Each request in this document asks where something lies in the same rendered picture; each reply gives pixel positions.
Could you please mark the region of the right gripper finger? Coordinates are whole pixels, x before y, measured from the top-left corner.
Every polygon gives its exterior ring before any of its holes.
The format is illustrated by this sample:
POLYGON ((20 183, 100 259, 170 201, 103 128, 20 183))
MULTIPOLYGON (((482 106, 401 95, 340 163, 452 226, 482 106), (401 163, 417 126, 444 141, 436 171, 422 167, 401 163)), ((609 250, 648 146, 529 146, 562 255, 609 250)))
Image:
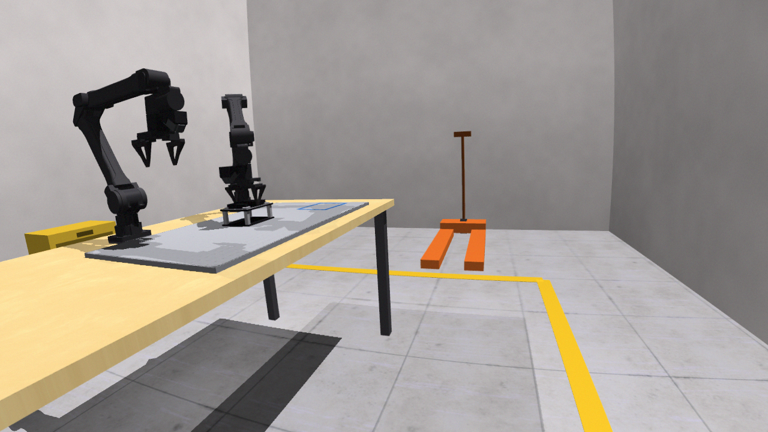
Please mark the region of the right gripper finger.
POLYGON ((151 140, 140 140, 139 142, 132 142, 131 143, 133 148, 137 151, 138 155, 142 158, 143 164, 146 167, 150 167, 151 162, 151 140), (145 148, 145 154, 146 158, 143 155, 142 147, 145 148))
POLYGON ((175 142, 168 142, 166 143, 167 149, 169 151, 169 155, 171 158, 171 162, 173 165, 176 165, 178 163, 178 159, 180 158, 180 153, 184 147, 185 141, 184 140, 176 140, 175 142), (175 150, 173 149, 176 146, 176 156, 175 156, 175 150))

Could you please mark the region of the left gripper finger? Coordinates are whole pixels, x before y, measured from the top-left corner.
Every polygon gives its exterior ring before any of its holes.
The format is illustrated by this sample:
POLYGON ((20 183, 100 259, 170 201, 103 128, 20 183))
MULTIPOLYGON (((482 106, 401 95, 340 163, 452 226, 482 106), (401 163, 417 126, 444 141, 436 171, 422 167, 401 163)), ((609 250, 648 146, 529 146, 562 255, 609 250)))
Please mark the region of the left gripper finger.
POLYGON ((262 184, 262 185, 255 186, 255 187, 251 187, 253 198, 254 198, 255 203, 257 204, 257 206, 260 205, 260 200, 262 198, 262 194, 263 194, 265 188, 266 188, 266 184, 262 184), (260 189, 260 194, 259 194, 259 197, 257 199, 257 190, 258 189, 260 189))
POLYGON ((234 187, 225 188, 225 190, 230 195, 230 197, 231 197, 231 199, 233 200, 234 203, 239 202, 239 194, 241 193, 241 187, 239 185, 238 186, 234 186, 234 187), (234 195, 232 193, 232 190, 235 190, 236 200, 234 199, 234 195))

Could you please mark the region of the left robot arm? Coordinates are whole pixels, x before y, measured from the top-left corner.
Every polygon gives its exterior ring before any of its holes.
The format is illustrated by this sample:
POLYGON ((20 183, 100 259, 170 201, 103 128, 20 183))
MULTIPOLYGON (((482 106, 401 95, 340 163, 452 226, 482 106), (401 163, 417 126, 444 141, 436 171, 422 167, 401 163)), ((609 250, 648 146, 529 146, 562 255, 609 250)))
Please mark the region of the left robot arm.
MULTIPOLYGON (((242 115, 242 109, 247 109, 247 97, 242 95, 225 95, 221 96, 221 103, 222 109, 227 109, 229 115, 231 130, 229 137, 234 166, 219 167, 219 173, 220 178, 225 184, 236 184, 233 183, 234 180, 251 179, 251 168, 247 164, 251 163, 252 153, 248 146, 253 146, 254 135, 242 115)), ((248 188, 251 188, 251 186, 241 187, 242 192, 239 194, 239 202, 251 200, 248 188)))

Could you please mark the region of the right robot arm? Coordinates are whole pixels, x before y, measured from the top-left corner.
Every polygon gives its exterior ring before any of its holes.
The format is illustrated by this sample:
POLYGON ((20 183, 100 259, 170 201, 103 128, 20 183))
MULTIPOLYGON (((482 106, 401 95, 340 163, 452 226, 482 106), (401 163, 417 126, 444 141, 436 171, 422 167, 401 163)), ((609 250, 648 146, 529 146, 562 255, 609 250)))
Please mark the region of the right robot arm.
POLYGON ((160 113, 147 115, 149 131, 183 133, 188 124, 187 112, 181 110, 184 97, 180 88, 171 86, 169 80, 166 72, 143 68, 122 81, 73 97, 73 124, 86 137, 107 182, 104 193, 108 208, 117 214, 116 234, 107 237, 108 241, 126 242, 151 235, 151 230, 142 229, 137 214, 148 204, 146 193, 136 182, 131 183, 123 173, 103 133, 100 118, 105 109, 110 109, 118 102, 149 95, 145 97, 146 114, 160 113))

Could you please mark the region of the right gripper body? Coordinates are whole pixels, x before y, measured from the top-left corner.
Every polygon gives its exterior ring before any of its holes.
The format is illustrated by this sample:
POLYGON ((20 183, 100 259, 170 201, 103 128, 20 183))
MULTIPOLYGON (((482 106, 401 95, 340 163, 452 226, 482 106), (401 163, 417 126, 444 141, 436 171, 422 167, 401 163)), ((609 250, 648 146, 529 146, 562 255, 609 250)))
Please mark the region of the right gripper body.
MULTIPOLYGON (((146 115, 150 114, 160 114, 159 112, 154 113, 148 113, 146 115)), ((146 127, 148 128, 148 116, 146 116, 146 127)), ((176 140, 185 140, 180 139, 180 134, 176 132, 170 132, 170 131, 148 131, 143 133, 137 133, 137 140, 132 140, 131 142, 139 142, 140 140, 151 140, 152 142, 156 142, 156 139, 162 139, 162 140, 170 140, 171 142, 175 142, 176 140)))

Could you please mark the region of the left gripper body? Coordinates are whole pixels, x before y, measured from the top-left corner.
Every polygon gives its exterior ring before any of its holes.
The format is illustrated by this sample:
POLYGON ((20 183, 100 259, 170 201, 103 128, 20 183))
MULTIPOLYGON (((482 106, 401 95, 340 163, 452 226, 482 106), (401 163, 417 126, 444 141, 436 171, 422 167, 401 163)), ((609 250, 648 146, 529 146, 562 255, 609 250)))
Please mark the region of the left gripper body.
POLYGON ((239 185, 240 187, 249 187, 249 186, 255 187, 255 186, 262 185, 262 184, 253 184, 254 183, 253 181, 259 182, 259 181, 261 181, 261 179, 260 178, 253 178, 252 177, 252 171, 251 171, 251 179, 234 180, 233 183, 236 183, 236 184, 229 184, 228 186, 229 187, 234 187, 234 186, 238 186, 239 185))

